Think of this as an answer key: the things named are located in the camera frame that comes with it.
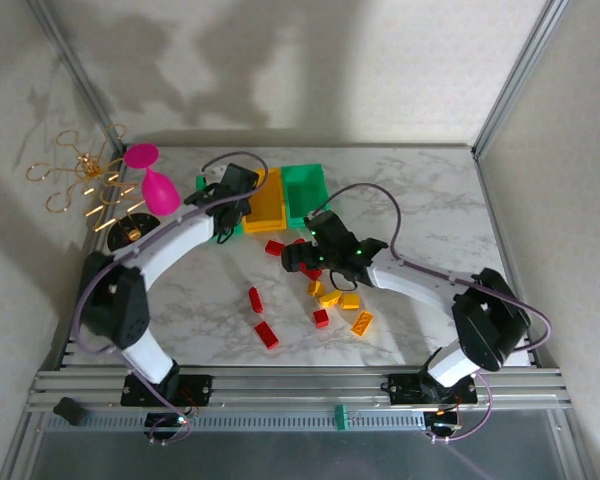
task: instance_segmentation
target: marble surface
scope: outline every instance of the marble surface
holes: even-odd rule
[[[321,163],[330,192],[354,182],[375,182],[400,203],[403,227],[398,250],[434,265],[459,271],[487,266],[502,272],[487,210],[470,152],[417,148],[250,148],[271,167]],[[194,189],[200,166],[226,148],[161,149],[156,169],[170,175],[184,196]],[[234,162],[257,167],[254,160]],[[395,212],[380,192],[354,189],[332,202],[359,239],[389,240]],[[403,295],[359,288],[362,308],[374,314],[363,337],[351,325],[358,312],[329,309],[330,324],[317,330],[311,313],[319,307],[306,293],[309,280],[287,273],[278,257],[267,255],[270,239],[283,243],[305,230],[241,235],[225,245],[209,242],[167,270],[149,292],[151,330],[182,365],[419,365],[437,347],[456,338],[453,321]],[[323,275],[323,281],[329,282]],[[247,291],[260,291],[265,312],[253,313]],[[268,351],[253,327],[266,320],[280,340]],[[65,364],[111,363],[68,345]],[[528,365],[526,353],[509,365]]]

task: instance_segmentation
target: gold metal puzzle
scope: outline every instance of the gold metal puzzle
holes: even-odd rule
[[[126,209],[126,214],[131,222],[134,223],[133,218],[129,214],[144,203],[142,195],[133,194],[138,183],[117,181],[119,176],[118,169],[123,159],[117,158],[108,163],[103,161],[102,155],[104,153],[104,148],[107,145],[107,134],[111,131],[113,131],[118,139],[121,139],[126,133],[126,127],[119,123],[109,125],[103,132],[105,140],[102,143],[102,147],[100,147],[98,155],[92,155],[89,152],[81,152],[78,149],[77,144],[80,142],[80,133],[77,130],[65,130],[60,132],[56,136],[56,143],[62,147],[73,148],[77,154],[76,165],[73,168],[61,168],[52,167],[48,163],[36,163],[31,165],[26,172],[27,180],[31,182],[40,182],[46,179],[51,173],[55,172],[66,172],[75,175],[75,182],[72,183],[64,193],[62,191],[52,193],[49,198],[47,198],[45,207],[51,213],[66,212],[73,202],[73,195],[75,194],[74,190],[81,185],[82,195],[91,196],[91,201],[84,212],[84,216],[92,217],[96,214],[98,215],[92,227],[95,232],[99,232],[119,220],[119,218],[112,218],[103,222],[107,206],[118,205],[123,201],[133,202],[133,205]],[[137,230],[137,237],[139,238],[139,229],[134,230]]]

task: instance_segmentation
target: yellow lego brick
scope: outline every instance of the yellow lego brick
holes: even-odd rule
[[[333,307],[340,300],[340,295],[342,295],[340,290],[334,290],[333,292],[327,293],[326,295],[318,298],[318,302],[322,307]]]
[[[258,185],[264,180],[264,170],[256,170]],[[279,168],[269,169],[269,178],[262,190],[249,198],[251,213],[242,219],[245,233],[271,232],[287,229],[287,214]]]
[[[371,324],[371,320],[373,320],[373,315],[371,313],[366,310],[361,311],[356,323],[351,327],[351,331],[361,337],[364,335],[364,332],[367,331],[367,328]]]
[[[322,282],[315,281],[309,284],[309,288],[307,289],[307,293],[312,297],[322,297],[324,295],[324,285]]]
[[[357,310],[360,308],[360,295],[357,293],[343,293],[340,297],[340,306],[343,310]]]

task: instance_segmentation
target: lego brick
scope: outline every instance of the lego brick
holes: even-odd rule
[[[367,331],[367,328],[371,324],[371,320],[373,320],[373,315],[371,313],[367,312],[366,310],[361,311],[360,315],[358,315],[356,323],[354,323],[353,327],[351,327],[351,331],[361,337],[364,335],[364,332]]]
[[[340,300],[340,295],[342,295],[340,290],[334,290],[318,298],[318,303],[320,303],[321,307],[333,307]]]
[[[324,295],[324,285],[322,282],[318,282],[317,280],[309,283],[309,287],[307,288],[307,293],[312,297],[321,297]]]
[[[264,179],[264,170],[256,170],[258,185]],[[246,233],[272,232],[287,228],[286,207],[279,168],[269,169],[264,188],[249,199],[251,213],[244,217],[242,225]]]
[[[256,287],[251,287],[249,289],[249,300],[251,301],[251,308],[253,308],[254,312],[262,313],[264,311],[262,300],[260,300],[260,294]]]
[[[282,183],[287,201],[287,224],[289,228],[303,228],[304,217],[329,198],[322,165],[283,167]]]
[[[279,242],[274,242],[273,240],[269,240],[267,242],[267,246],[264,247],[264,251],[269,255],[275,255],[279,257],[282,254],[282,250],[284,249],[284,245]]]
[[[343,293],[340,297],[340,306],[343,310],[357,310],[360,308],[360,295],[357,293]]]
[[[316,328],[324,328],[329,325],[329,316],[326,310],[316,310],[313,312],[313,319],[316,321]]]
[[[319,279],[322,275],[322,269],[316,268],[315,270],[309,270],[304,263],[300,264],[300,270],[313,281]]]
[[[273,333],[273,330],[271,330],[271,327],[265,321],[262,321],[258,325],[256,325],[255,331],[268,350],[271,350],[272,348],[277,346],[278,343],[280,343],[278,341],[278,337],[276,337],[276,334]]]
[[[349,430],[349,414],[347,413],[346,405],[338,405],[334,409],[336,420],[336,429]]]
[[[202,176],[202,175],[196,176],[196,192],[199,190],[202,190],[206,186],[207,186],[207,182],[204,179],[204,176]],[[241,235],[242,233],[244,233],[244,228],[242,227],[242,222],[240,222],[233,229],[233,235]]]

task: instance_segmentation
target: black bracket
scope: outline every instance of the black bracket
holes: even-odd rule
[[[430,389],[423,388],[422,377],[418,373],[392,373],[388,382],[380,389],[389,394],[391,405],[436,405],[451,406],[457,404],[478,403],[476,385],[470,376],[466,376],[451,388],[440,386],[435,395]]]
[[[176,407],[206,407],[211,398],[211,375],[178,376],[178,385],[169,401]],[[123,407],[162,407],[162,403],[135,375],[127,375],[120,398]]]

